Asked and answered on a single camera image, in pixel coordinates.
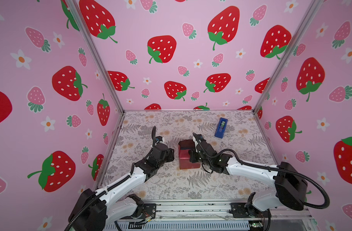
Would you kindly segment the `dark red wrapping paper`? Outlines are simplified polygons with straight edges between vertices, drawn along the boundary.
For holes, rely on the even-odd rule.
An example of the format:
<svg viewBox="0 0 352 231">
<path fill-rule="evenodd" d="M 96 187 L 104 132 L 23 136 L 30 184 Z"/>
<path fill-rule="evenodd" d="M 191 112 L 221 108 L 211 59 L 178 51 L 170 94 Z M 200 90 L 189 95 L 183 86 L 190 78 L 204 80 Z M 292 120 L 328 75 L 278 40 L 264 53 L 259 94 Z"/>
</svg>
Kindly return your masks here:
<svg viewBox="0 0 352 231">
<path fill-rule="evenodd" d="M 178 143 L 179 168 L 181 170 L 196 169 L 201 167 L 199 162 L 190 162 L 189 151 L 191 150 L 195 150 L 195 143 L 193 140 L 182 140 Z"/>
</svg>

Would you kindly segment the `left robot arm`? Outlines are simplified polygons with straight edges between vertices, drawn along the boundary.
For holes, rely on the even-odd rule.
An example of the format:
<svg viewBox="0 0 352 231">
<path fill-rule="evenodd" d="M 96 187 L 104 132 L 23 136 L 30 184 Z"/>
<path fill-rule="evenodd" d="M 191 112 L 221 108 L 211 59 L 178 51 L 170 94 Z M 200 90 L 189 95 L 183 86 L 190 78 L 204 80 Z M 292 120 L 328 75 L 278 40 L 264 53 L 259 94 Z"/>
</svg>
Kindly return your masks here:
<svg viewBox="0 0 352 231">
<path fill-rule="evenodd" d="M 174 159 L 174 149 L 162 142 L 153 145 L 145 158 L 133 163 L 130 172 L 114 183 L 95 191 L 85 190 L 74 206 L 65 230 L 102 231 L 106 225 L 133 215 L 140 207 L 141 199 L 136 195 L 128 196 L 121 202 L 119 199 Z"/>
</svg>

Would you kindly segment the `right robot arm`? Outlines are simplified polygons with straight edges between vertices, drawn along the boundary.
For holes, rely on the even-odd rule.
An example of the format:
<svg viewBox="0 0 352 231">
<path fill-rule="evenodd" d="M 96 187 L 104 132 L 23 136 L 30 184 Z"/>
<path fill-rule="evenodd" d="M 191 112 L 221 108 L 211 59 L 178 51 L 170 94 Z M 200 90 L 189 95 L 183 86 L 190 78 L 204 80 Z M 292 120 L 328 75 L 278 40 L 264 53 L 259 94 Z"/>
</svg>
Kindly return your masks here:
<svg viewBox="0 0 352 231">
<path fill-rule="evenodd" d="M 264 192 L 251 193 L 248 201 L 236 210 L 240 216 L 256 217 L 271 208 L 280 206 L 296 211 L 304 209 L 308 183 L 297 176 L 297 171 L 289 163 L 282 162 L 278 165 L 279 171 L 274 171 L 275 165 L 268 166 L 238 160 L 234 151 L 225 150 L 218 153 L 206 141 L 198 143 L 186 140 L 185 142 L 189 161 L 208 166 L 209 173 L 243 176 L 270 186 Z"/>
</svg>

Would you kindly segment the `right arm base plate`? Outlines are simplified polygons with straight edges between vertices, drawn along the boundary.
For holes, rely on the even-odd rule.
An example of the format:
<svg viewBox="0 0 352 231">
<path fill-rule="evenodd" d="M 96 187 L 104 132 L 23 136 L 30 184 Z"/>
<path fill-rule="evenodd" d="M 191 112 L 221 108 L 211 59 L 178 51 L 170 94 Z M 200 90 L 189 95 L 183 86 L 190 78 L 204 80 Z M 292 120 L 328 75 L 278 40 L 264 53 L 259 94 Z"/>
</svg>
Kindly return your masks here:
<svg viewBox="0 0 352 231">
<path fill-rule="evenodd" d="M 245 203 L 231 203 L 229 213 L 234 218 L 271 218 L 271 213 L 267 210 L 261 212 L 252 205 L 246 207 Z"/>
</svg>

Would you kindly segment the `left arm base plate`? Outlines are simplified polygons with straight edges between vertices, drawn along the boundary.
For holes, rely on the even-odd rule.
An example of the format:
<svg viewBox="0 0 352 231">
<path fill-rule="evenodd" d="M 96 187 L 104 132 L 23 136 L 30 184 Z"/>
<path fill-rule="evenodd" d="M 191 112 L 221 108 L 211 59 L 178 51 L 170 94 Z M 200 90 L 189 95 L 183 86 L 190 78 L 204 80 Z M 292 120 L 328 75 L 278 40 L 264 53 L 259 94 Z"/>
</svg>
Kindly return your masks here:
<svg viewBox="0 0 352 231">
<path fill-rule="evenodd" d="M 121 219 L 145 219 L 147 217 L 154 218 L 156 215 L 157 204 L 143 204 L 137 208 L 134 214 L 122 217 Z"/>
</svg>

